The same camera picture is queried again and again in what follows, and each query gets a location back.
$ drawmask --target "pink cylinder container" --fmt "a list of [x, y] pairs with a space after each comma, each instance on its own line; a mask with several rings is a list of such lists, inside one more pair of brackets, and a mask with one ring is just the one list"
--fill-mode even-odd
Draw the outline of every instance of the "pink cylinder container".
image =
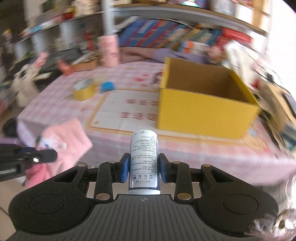
[[117, 34], [99, 37], [99, 44], [104, 58], [104, 66], [113, 67], [119, 65], [120, 61]]

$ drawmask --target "pink towel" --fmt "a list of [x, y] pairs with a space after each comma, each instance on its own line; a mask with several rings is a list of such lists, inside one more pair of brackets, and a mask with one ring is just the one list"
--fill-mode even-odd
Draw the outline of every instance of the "pink towel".
[[36, 164], [28, 169], [26, 188], [72, 168], [91, 147], [91, 141], [76, 118], [46, 128], [36, 150], [54, 149], [58, 153], [58, 158], [53, 163]]

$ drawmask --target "round black pad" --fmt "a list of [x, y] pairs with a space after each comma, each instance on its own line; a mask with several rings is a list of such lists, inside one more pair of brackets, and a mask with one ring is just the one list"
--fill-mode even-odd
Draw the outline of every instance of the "round black pad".
[[55, 213], [65, 204], [62, 197], [54, 194], [39, 195], [31, 200], [30, 207], [34, 212], [41, 214]]
[[267, 193], [243, 181], [216, 183], [197, 202], [202, 219], [215, 230], [243, 237], [254, 219], [278, 210]]
[[247, 195], [235, 194], [225, 198], [223, 206], [235, 214], [249, 214], [256, 210], [257, 202]]
[[18, 194], [9, 216], [16, 230], [52, 234], [73, 228], [89, 210], [89, 200], [74, 185], [50, 179]]

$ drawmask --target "cardboard box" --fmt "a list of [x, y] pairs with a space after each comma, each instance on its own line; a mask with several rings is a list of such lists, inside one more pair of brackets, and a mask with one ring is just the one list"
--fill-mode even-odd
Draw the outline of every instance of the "cardboard box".
[[239, 139], [259, 112], [257, 100], [232, 70], [166, 59], [159, 129]]
[[96, 67], [101, 65], [101, 61], [99, 57], [95, 57], [93, 59], [90, 59], [88, 61], [84, 61], [78, 64], [72, 65], [72, 71], [78, 72], [78, 71], [90, 71], [94, 70]]

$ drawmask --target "wall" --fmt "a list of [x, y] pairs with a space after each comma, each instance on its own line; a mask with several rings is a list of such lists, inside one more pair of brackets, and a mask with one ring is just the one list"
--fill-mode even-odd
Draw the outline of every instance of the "wall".
[[281, 84], [296, 99], [296, 13], [283, 1], [273, 0], [268, 55]]
[[25, 20], [29, 21], [32, 17], [42, 13], [40, 5], [45, 0], [24, 0]]

